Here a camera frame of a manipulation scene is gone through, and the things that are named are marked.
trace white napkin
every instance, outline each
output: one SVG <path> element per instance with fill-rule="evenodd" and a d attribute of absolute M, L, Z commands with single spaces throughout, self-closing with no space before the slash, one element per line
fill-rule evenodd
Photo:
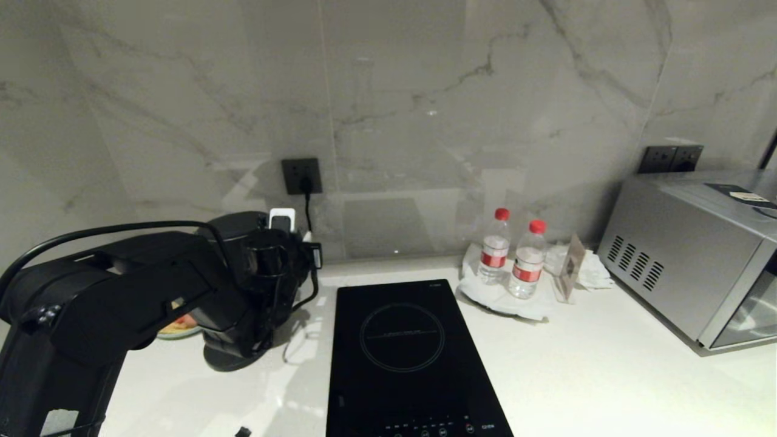
<path fill-rule="evenodd" d="M 501 283 L 496 285 L 483 284 L 483 281 L 476 275 L 480 262 L 480 251 L 479 244 L 469 245 L 462 261 L 462 280 L 458 283 L 459 291 L 497 313 L 521 316 L 532 320 L 542 320 L 552 314 L 555 298 L 553 297 L 550 275 L 540 276 L 537 292 L 531 298 L 515 298 L 505 288 L 512 263 L 505 263 L 505 267 L 502 268 L 505 275 Z"/>
<path fill-rule="evenodd" d="M 577 275 L 577 284 L 588 290 L 610 289 L 615 287 L 615 281 L 610 278 L 610 272 L 599 260 L 593 250 L 585 251 L 585 258 Z"/>

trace induction cooktop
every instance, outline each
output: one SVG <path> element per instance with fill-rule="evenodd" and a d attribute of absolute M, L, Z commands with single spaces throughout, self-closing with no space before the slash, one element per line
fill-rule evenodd
<path fill-rule="evenodd" d="M 513 435 L 448 281 L 337 290 L 326 435 Z"/>

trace wall socket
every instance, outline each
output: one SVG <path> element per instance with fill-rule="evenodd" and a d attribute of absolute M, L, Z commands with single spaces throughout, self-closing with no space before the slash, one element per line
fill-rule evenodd
<path fill-rule="evenodd" d="M 637 173 L 690 172 L 696 170 L 696 163 L 704 149 L 703 145 L 651 145 L 645 149 L 645 156 Z"/>
<path fill-rule="evenodd" d="M 678 147 L 678 152 L 674 154 L 669 171 L 692 172 L 696 170 L 696 163 L 699 161 L 703 149 L 703 145 L 681 145 Z"/>
<path fill-rule="evenodd" d="M 323 192 L 318 158 L 282 159 L 280 166 L 284 171 L 286 194 L 304 194 L 300 188 L 300 181 L 303 177 L 308 177 L 313 183 L 312 193 Z"/>
<path fill-rule="evenodd" d="M 645 156 L 637 173 L 666 173 L 677 153 L 676 145 L 651 145 L 645 149 Z"/>

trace silver microwave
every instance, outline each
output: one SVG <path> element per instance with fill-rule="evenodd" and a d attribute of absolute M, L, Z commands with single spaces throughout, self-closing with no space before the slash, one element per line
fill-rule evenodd
<path fill-rule="evenodd" d="M 687 339 L 722 350 L 777 339 L 777 173 L 627 180 L 605 267 Z"/>

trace plastic water bottle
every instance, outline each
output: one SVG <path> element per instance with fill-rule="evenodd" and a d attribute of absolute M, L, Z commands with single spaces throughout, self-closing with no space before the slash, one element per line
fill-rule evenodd
<path fill-rule="evenodd" d="M 483 251 L 478 267 L 478 276 L 483 284 L 488 285 L 496 284 L 503 277 L 501 268 L 510 253 L 510 228 L 507 226 L 510 211 L 498 208 L 493 216 L 495 219 L 486 228 L 483 237 Z"/>
<path fill-rule="evenodd" d="M 519 299 L 529 299 L 537 290 L 537 281 L 542 273 L 542 263 L 545 262 L 547 252 L 543 236 L 546 229 L 547 225 L 542 220 L 532 220 L 529 223 L 529 232 L 518 241 L 513 274 L 510 276 L 507 290 Z"/>

